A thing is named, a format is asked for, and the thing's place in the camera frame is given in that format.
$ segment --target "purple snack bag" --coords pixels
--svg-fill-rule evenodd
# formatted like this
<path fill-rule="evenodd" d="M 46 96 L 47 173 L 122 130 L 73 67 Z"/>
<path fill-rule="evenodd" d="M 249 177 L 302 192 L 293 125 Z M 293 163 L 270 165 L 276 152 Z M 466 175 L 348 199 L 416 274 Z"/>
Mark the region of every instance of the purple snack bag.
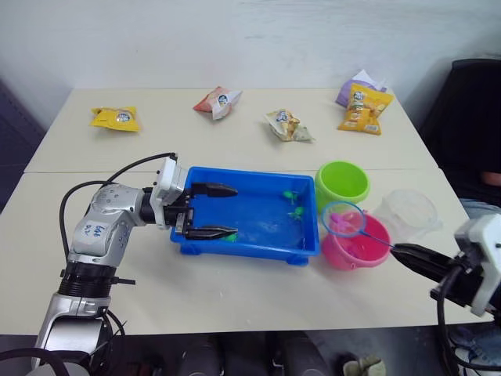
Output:
<path fill-rule="evenodd" d="M 337 94 L 336 103 L 340 104 L 343 107 L 348 106 L 351 84 L 360 84 L 372 90 L 377 90 L 379 92 L 386 92 L 386 88 L 383 86 L 384 81 L 376 83 L 365 70 L 361 70 L 356 76 L 346 81 L 339 94 Z"/>

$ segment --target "table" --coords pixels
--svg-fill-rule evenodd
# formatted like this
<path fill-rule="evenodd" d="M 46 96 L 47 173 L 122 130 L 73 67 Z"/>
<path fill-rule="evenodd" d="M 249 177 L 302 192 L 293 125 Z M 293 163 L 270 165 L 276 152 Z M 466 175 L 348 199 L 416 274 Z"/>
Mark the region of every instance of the table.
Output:
<path fill-rule="evenodd" d="M 420 244 L 449 256 L 458 252 L 453 233 L 467 216 L 441 170 L 367 173 L 371 192 L 362 208 L 374 209 L 395 187 L 419 190 L 434 202 L 444 222 Z M 60 199 L 73 185 L 108 175 L 24 174 L 0 215 L 0 333 L 38 332 L 65 266 L 58 227 Z M 148 186 L 152 179 L 147 172 L 120 177 L 122 183 L 138 187 Z M 84 188 L 68 203 L 69 231 L 94 191 L 95 187 Z M 132 232 L 117 275 L 134 278 L 137 285 L 113 287 L 110 307 L 128 321 L 129 334 L 436 324 L 435 302 L 429 297 L 436 283 L 392 256 L 377 268 L 341 272 L 331 269 L 322 256 L 312 258 L 307 267 L 296 267 L 264 259 L 181 255 L 168 234 L 155 226 Z M 481 320 L 452 303 L 446 305 L 446 318 L 448 323 Z"/>
<path fill-rule="evenodd" d="M 395 99 L 382 113 L 382 136 L 338 131 L 345 109 L 337 89 L 246 89 L 235 110 L 213 122 L 192 109 L 209 89 L 75 89 L 26 172 L 114 172 L 166 151 L 182 166 L 255 171 L 316 170 L 332 160 L 365 169 L 436 168 L 416 129 Z M 136 106 L 142 130 L 90 127 L 92 107 Z M 283 143 L 263 114 L 286 107 L 301 119 L 314 143 Z M 159 162 L 136 171 L 156 171 Z"/>

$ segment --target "white wall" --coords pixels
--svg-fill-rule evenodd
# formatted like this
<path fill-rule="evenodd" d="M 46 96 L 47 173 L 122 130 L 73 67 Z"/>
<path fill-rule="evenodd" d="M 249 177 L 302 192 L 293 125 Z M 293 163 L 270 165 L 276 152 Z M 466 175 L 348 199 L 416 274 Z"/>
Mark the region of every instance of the white wall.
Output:
<path fill-rule="evenodd" d="M 450 62 L 500 42 L 500 0 L 0 1 L 0 80 L 45 127 L 73 87 L 334 87 L 360 67 L 418 125 Z"/>

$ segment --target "pink bucket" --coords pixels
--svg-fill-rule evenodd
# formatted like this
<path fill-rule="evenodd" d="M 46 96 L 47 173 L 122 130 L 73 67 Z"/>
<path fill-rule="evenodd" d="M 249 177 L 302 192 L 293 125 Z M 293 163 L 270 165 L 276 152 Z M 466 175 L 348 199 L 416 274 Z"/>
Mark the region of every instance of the pink bucket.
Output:
<path fill-rule="evenodd" d="M 373 216 L 366 214 L 365 231 L 391 243 L 386 228 Z M 322 240 L 322 252 L 331 266 L 341 270 L 372 268 L 387 259 L 391 248 L 368 236 L 339 237 L 328 233 Z"/>

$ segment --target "blue plastic tray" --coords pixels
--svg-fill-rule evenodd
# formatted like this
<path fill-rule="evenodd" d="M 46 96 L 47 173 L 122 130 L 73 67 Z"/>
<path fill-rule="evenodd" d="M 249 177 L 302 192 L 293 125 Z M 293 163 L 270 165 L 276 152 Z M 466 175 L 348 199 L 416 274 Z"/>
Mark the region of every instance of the blue plastic tray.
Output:
<path fill-rule="evenodd" d="M 291 265 L 307 265 L 319 253 L 315 187 L 310 176 L 268 174 L 192 167 L 185 187 L 192 182 L 223 183 L 238 190 L 234 197 L 195 196 L 194 226 L 236 227 L 236 240 L 187 240 L 171 231 L 171 240 L 181 244 L 181 253 L 217 253 L 276 259 Z M 294 202 L 284 191 L 297 194 Z M 300 218 L 291 215 L 304 209 Z"/>

